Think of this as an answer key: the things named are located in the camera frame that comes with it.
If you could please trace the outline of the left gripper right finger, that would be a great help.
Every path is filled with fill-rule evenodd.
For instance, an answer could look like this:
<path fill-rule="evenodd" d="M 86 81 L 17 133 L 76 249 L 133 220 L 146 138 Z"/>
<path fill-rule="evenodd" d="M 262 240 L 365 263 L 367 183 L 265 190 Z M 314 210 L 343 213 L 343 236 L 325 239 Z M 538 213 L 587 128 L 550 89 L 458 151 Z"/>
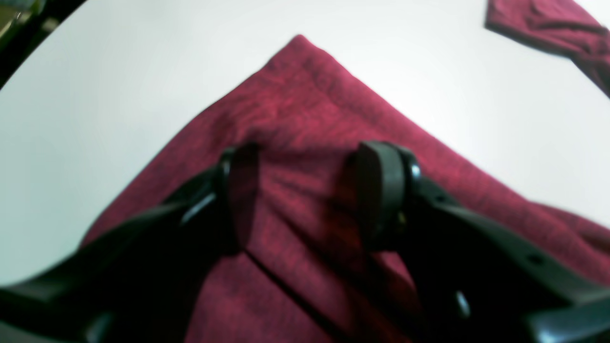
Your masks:
<path fill-rule="evenodd" d="M 607 343 L 609 288 L 464 208 L 403 146 L 356 152 L 360 238 L 396 252 L 417 289 L 427 343 Z"/>

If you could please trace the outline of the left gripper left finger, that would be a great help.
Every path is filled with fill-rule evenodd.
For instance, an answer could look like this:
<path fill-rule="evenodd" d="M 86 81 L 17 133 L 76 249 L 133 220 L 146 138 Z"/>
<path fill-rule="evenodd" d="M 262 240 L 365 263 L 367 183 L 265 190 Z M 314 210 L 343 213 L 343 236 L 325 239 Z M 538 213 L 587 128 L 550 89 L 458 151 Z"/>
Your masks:
<path fill-rule="evenodd" d="M 1 288 L 3 343 L 181 343 L 200 288 L 253 230 L 259 148 L 226 148 L 161 204 Z"/>

